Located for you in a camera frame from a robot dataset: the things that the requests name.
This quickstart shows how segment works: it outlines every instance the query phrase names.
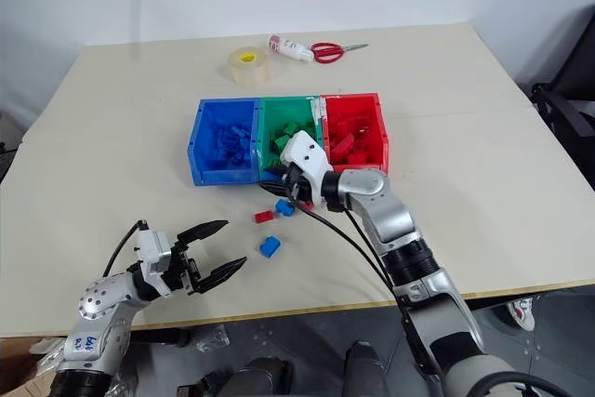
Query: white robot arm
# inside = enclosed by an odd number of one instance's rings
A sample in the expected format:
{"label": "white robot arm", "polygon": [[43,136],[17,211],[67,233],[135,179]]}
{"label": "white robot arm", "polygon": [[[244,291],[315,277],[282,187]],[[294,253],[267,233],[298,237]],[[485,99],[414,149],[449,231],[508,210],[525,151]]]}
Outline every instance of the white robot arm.
{"label": "white robot arm", "polygon": [[[194,260],[186,256],[189,243],[205,239],[227,223],[214,220],[197,225],[180,233],[170,247],[163,232],[154,232],[147,222],[138,221],[116,248],[103,277],[80,297],[79,318],[66,338],[64,360],[49,395],[102,397],[126,354],[137,311],[159,297],[171,298],[176,290],[189,295],[204,293],[236,273],[246,258],[228,262],[201,278]],[[139,260],[127,271],[108,276],[115,256],[135,230],[139,231],[135,248]]]}
{"label": "white robot arm", "polygon": [[489,392],[494,397],[524,397],[536,395],[527,390],[532,387],[568,396],[545,380],[514,372],[504,360],[485,352],[469,307],[434,259],[384,173],[375,169],[334,172],[324,151],[304,131],[287,143],[281,160],[287,168],[276,173],[284,174],[283,181],[261,182],[265,190],[289,197],[294,206],[336,231],[299,201],[319,204],[324,198],[329,210],[352,210],[362,219],[382,270],[379,275],[403,315],[417,365],[426,376],[440,380],[447,396],[480,397]]}

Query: black chair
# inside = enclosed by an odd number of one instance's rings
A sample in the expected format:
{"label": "black chair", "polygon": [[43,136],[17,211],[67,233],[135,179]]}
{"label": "black chair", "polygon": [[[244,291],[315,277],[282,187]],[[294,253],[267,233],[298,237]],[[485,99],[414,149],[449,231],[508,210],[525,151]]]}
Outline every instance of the black chair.
{"label": "black chair", "polygon": [[595,190],[595,14],[550,83],[532,88],[531,101]]}
{"label": "black chair", "polygon": [[12,164],[12,161],[17,154],[17,150],[14,149],[12,151],[7,151],[5,149],[5,144],[3,141],[0,141],[0,183],[4,180],[5,175]]}

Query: blue bin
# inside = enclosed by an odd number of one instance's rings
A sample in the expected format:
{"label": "blue bin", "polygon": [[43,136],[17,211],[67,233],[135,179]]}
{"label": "blue bin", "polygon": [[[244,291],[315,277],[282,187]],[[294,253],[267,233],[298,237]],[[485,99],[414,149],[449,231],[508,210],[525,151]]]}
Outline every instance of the blue bin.
{"label": "blue bin", "polygon": [[196,186],[258,181],[259,104],[259,98],[201,100],[188,143]]}

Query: tape roll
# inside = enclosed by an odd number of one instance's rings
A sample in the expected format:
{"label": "tape roll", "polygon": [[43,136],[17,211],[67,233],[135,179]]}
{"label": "tape roll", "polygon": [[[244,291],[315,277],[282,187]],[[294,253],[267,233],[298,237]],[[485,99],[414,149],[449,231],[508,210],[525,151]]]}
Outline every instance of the tape roll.
{"label": "tape roll", "polygon": [[231,78],[242,86],[260,86],[271,77],[267,55],[258,48],[238,48],[227,58]]}

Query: sneaker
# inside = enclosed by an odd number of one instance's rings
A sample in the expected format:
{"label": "sneaker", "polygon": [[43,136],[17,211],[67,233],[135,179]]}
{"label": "sneaker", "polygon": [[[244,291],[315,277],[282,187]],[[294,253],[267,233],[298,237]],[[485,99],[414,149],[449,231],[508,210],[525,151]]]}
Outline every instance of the sneaker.
{"label": "sneaker", "polygon": [[509,302],[506,307],[509,308],[512,319],[524,330],[531,332],[536,328],[536,319],[533,317],[533,298],[519,299]]}

